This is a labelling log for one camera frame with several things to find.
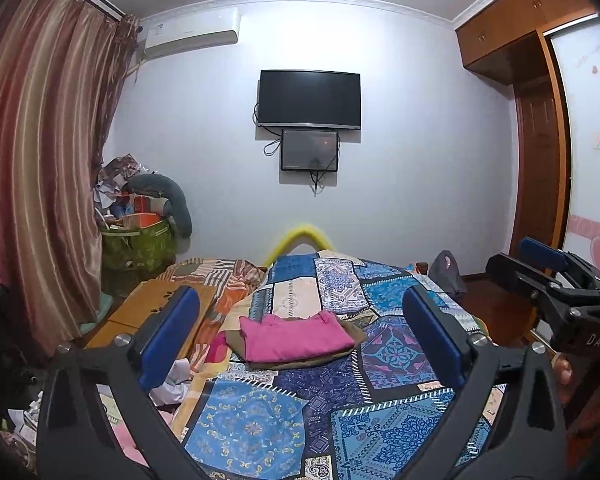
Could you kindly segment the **pink pants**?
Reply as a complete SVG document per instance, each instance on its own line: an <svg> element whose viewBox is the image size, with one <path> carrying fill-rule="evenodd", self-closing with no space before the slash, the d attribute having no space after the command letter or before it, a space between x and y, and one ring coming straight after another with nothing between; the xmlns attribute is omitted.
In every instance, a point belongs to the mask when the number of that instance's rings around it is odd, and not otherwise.
<svg viewBox="0 0 600 480"><path fill-rule="evenodd" d="M328 311L293 320L267 314L260 322L242 316L239 333L246 360L257 364L306 361L355 346L355 340Z"/></svg>

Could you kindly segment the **yellow wooden folding table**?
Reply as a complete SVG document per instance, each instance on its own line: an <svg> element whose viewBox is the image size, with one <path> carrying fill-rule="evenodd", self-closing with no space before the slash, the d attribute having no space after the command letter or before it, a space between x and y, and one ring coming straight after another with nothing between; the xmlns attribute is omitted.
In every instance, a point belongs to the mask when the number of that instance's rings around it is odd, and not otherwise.
<svg viewBox="0 0 600 480"><path fill-rule="evenodd" d="M179 359L185 359L193 347L196 333L201 328L202 318L211 307L212 299L216 293L214 286L196 283L192 280L170 282L165 280L149 280L140 283L129 296L122 302L113 315L86 344L87 348L105 347L114 339L114 336L129 333L135 334L149 315L159 313L181 286L192 288L200 300L198 318L189 331L186 341L181 346Z"/></svg>

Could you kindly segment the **olive green shorts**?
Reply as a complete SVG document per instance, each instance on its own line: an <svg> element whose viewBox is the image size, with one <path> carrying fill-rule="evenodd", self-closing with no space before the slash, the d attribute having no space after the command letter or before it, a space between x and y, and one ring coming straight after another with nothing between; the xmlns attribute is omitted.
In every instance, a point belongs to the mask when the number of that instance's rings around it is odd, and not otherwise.
<svg viewBox="0 0 600 480"><path fill-rule="evenodd" d="M348 356L367 338L362 328L332 312L309 318L242 316L238 330L224 333L227 347L253 370L312 367Z"/></svg>

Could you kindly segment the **striped orange blanket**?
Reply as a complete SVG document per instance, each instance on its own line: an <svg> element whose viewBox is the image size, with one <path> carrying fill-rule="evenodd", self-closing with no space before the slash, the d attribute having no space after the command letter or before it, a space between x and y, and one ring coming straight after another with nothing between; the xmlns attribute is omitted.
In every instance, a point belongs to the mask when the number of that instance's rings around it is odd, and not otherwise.
<svg viewBox="0 0 600 480"><path fill-rule="evenodd" d="M198 289L201 285L214 288L208 307L200 307L201 322L193 341L186 350L193 372L201 369L212 341L235 304L247 298L264 283L265 268L245 259L191 258L168 266L159 280L187 285Z"/></svg>

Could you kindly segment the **green storage basket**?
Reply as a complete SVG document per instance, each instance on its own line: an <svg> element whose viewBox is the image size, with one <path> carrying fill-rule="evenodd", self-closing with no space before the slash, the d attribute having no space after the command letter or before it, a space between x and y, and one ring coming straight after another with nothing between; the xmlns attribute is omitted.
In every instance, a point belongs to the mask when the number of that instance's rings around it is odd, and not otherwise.
<svg viewBox="0 0 600 480"><path fill-rule="evenodd" d="M166 220L146 228L102 231L102 266L106 269L154 272L175 260L176 240Z"/></svg>

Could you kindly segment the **blue patchwork bedspread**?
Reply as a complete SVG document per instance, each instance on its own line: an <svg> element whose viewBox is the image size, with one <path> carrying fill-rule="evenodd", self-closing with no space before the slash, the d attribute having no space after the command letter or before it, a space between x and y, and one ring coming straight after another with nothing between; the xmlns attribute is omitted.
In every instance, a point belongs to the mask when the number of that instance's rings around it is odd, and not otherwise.
<svg viewBox="0 0 600 480"><path fill-rule="evenodd" d="M172 429L212 479L394 479L450 406L404 320L422 286L468 333L478 321L412 266L322 250L238 270L193 351L194 378ZM244 321L335 315L358 337L349 352L257 365L235 349Z"/></svg>

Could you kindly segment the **grey plush pillow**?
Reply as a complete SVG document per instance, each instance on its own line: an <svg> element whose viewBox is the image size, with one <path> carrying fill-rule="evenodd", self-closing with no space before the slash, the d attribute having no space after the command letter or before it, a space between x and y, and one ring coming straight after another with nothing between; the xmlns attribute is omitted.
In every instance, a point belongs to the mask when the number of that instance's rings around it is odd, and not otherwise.
<svg viewBox="0 0 600 480"><path fill-rule="evenodd" d="M178 184L162 174L134 174L123 187L125 192L151 198L164 198L161 215L171 223L179 238L189 238L193 233L192 218L186 197Z"/></svg>

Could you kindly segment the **yellow plush bed headrest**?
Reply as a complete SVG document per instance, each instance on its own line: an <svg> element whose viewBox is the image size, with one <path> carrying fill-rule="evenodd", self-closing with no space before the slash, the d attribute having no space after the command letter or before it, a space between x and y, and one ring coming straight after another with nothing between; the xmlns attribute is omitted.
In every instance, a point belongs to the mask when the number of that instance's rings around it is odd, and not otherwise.
<svg viewBox="0 0 600 480"><path fill-rule="evenodd" d="M288 255L300 245L308 245L314 250L332 250L334 248L329 238L321 230L312 224L305 223L288 231L264 259L262 266L264 268L272 266L278 257Z"/></svg>

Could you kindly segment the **white wardrobe door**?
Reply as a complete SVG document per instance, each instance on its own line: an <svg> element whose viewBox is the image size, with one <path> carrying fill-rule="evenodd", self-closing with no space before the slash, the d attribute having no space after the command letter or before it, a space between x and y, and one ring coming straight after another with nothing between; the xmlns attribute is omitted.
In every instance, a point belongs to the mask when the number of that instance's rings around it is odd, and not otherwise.
<svg viewBox="0 0 600 480"><path fill-rule="evenodd" d="M600 269L600 17L545 34L564 89L570 194L562 248Z"/></svg>

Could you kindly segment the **brown wooden overhead cabinet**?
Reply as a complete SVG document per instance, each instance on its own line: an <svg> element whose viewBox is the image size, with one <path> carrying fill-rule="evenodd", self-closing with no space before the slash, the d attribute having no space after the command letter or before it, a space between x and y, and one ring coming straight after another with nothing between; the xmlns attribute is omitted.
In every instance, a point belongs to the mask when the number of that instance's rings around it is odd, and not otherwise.
<svg viewBox="0 0 600 480"><path fill-rule="evenodd" d="M590 0L495 0L456 30L463 66L504 86L542 77L538 29L592 9Z"/></svg>

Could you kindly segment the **striped brown curtain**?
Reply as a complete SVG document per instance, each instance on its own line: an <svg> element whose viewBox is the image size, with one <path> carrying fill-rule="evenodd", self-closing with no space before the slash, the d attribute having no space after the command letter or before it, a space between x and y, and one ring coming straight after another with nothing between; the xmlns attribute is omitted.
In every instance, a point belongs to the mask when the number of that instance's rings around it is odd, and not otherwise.
<svg viewBox="0 0 600 480"><path fill-rule="evenodd" d="M37 352L99 309L93 188L137 33L88 0L0 2L0 277Z"/></svg>

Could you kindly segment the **white air conditioner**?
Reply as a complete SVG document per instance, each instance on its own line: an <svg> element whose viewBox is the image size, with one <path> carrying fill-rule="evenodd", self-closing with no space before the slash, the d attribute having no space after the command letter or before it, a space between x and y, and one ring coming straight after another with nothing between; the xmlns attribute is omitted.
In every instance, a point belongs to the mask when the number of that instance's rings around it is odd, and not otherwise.
<svg viewBox="0 0 600 480"><path fill-rule="evenodd" d="M184 14L148 27L143 58L153 60L178 53L237 44L237 8Z"/></svg>

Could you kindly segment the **small black wall monitor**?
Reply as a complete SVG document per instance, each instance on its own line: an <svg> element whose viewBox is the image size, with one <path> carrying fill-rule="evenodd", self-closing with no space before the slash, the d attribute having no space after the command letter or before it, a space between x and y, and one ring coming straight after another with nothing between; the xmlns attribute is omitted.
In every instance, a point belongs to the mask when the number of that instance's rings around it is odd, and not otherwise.
<svg viewBox="0 0 600 480"><path fill-rule="evenodd" d="M280 139L280 170L337 172L339 134L332 130L283 130Z"/></svg>

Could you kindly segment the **black wall television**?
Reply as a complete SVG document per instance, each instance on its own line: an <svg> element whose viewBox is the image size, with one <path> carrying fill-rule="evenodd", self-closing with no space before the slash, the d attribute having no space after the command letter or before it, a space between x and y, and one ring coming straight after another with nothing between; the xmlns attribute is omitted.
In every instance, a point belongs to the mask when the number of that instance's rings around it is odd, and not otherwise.
<svg viewBox="0 0 600 480"><path fill-rule="evenodd" d="M328 70L262 70L256 119L268 128L360 130L361 76Z"/></svg>

